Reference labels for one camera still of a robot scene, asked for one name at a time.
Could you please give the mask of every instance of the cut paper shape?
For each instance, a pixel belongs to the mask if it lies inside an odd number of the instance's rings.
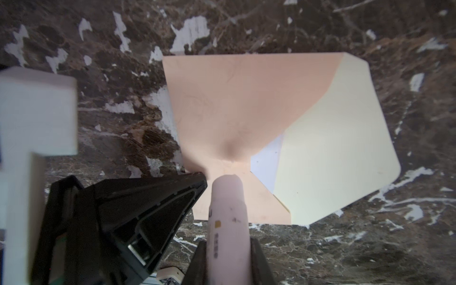
[[[195,219],[207,220],[212,181],[224,174],[241,178],[249,222],[275,224],[311,224],[399,175],[368,65],[359,58],[174,56],[163,66],[184,166],[208,180]],[[281,134],[280,156],[268,158]],[[255,158],[269,165],[254,165]],[[262,168],[277,173],[274,186]]]

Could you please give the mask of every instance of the peach colored paper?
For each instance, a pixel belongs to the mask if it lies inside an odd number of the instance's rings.
[[[212,181],[237,174],[251,223],[291,224],[290,213],[250,172],[250,157],[327,91],[343,53],[164,57],[185,168],[208,189],[193,206],[206,220]]]

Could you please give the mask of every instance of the white cylindrical tube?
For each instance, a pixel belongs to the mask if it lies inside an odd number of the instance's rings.
[[[224,175],[213,182],[207,227],[209,285],[251,285],[249,220],[237,175]]]

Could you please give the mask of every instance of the brown marble stain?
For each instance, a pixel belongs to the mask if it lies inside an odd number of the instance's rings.
[[[404,218],[407,203],[391,207],[391,212],[378,212],[385,202],[369,202],[366,197],[345,207],[340,218],[330,215],[309,229],[257,225],[251,235],[261,241],[276,280],[288,284],[452,284],[456,235],[450,233],[456,232],[456,192],[439,190],[456,190],[456,2],[373,0],[358,5],[362,2],[298,0],[297,5],[284,6],[282,0],[8,1],[0,4],[0,46],[15,43],[13,32],[23,24],[29,34],[23,48],[26,67],[51,72],[46,56],[56,56],[59,48],[68,52],[58,73],[78,80],[79,154],[49,158],[47,181],[75,174],[85,185],[129,177],[128,166],[149,175],[146,157],[162,161],[161,174],[176,172],[171,160],[179,146],[155,126],[161,111],[142,100],[166,84],[161,62],[149,64],[149,57],[155,46],[170,54],[175,37],[171,24],[180,29],[193,16],[207,19],[210,36],[186,46],[186,54],[290,49],[349,52],[366,60],[401,162],[401,177],[420,167],[433,170],[432,175],[391,190],[386,199],[446,200],[412,202],[424,216],[410,222]],[[132,52],[119,50],[113,11],[122,15]],[[83,32],[84,41],[78,32],[82,18],[92,27]],[[366,34],[368,30],[375,40]],[[417,53],[433,37],[448,46]],[[85,66],[84,55],[92,58],[90,66]],[[4,48],[0,63],[18,65]],[[409,82],[417,73],[424,73],[424,80],[419,92],[411,92]],[[106,103],[125,101],[132,103],[134,114],[104,108]],[[401,131],[396,134],[399,125]],[[394,229],[387,220],[403,229]],[[206,223],[202,227],[194,223],[189,214],[176,236],[197,244],[194,238],[206,233]],[[186,270],[194,250],[172,242],[160,267]]]

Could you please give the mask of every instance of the marble surface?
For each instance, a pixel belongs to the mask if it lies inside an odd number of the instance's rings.
[[[452,284],[456,2],[285,4],[1,2],[0,63],[78,80],[79,154],[48,159],[48,185],[69,174],[88,186],[182,171],[161,53],[349,52],[370,64],[399,179],[309,227],[251,225],[251,234],[279,284]],[[185,271],[205,224],[189,214],[160,266]]]

